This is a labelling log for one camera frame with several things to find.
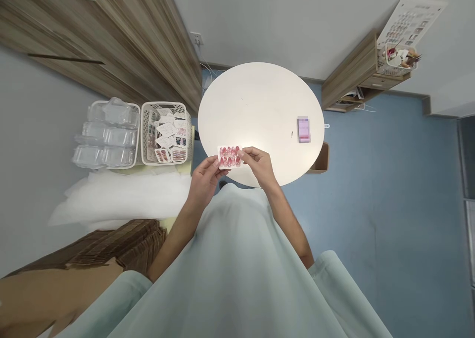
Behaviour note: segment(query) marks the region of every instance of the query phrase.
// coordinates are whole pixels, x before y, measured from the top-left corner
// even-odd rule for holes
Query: person's right hand
[[[268,153],[255,147],[245,147],[239,150],[237,154],[249,165],[263,190],[269,190],[274,186],[279,187]]]

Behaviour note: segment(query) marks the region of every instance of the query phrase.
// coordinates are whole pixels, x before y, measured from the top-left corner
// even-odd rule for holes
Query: clear plastic container
[[[111,98],[109,103],[103,106],[102,110],[104,111],[107,123],[134,126],[135,120],[132,119],[134,117],[132,115],[132,107],[119,98]]]
[[[135,151],[123,147],[106,146],[102,151],[102,162],[107,167],[131,166],[135,161]]]
[[[109,146],[134,147],[137,144],[137,130],[109,128],[104,142]]]
[[[105,103],[94,102],[88,110],[88,120],[90,122],[103,122],[105,121],[105,113],[103,107]]]
[[[102,167],[102,149],[98,146],[79,145],[74,149],[72,161],[79,167],[98,169]]]
[[[90,146],[104,146],[104,139],[98,139],[96,137],[88,137],[85,135],[75,135],[74,140],[77,143]]]
[[[107,125],[99,122],[86,122],[83,124],[83,135],[97,139],[105,139]]]

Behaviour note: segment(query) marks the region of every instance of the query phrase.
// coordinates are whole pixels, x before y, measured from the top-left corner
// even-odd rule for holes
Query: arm
[[[284,192],[277,183],[272,170],[271,157],[268,153],[255,147],[245,147],[242,151],[239,151],[239,156],[252,169],[269,200],[274,219],[308,269],[314,263],[312,250],[302,227],[285,198]]]
[[[204,209],[211,201],[221,176],[230,170],[219,170],[218,156],[206,158],[191,177],[190,192],[167,240],[149,267],[147,276],[155,282],[193,238]]]

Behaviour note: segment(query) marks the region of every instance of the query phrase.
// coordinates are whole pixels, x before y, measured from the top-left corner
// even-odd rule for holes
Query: hand
[[[275,186],[279,187],[268,153],[255,147],[245,147],[239,150],[237,154],[243,159],[244,163],[249,165],[263,190],[267,191]]]
[[[193,171],[187,204],[204,210],[213,198],[216,185],[230,170],[220,170],[218,156],[207,157]]]

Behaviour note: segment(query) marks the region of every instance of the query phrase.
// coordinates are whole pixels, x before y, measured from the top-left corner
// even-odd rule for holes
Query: person's left hand
[[[219,179],[227,175],[229,171],[219,169],[217,155],[204,159],[191,176],[187,202],[193,207],[204,210],[213,198]]]

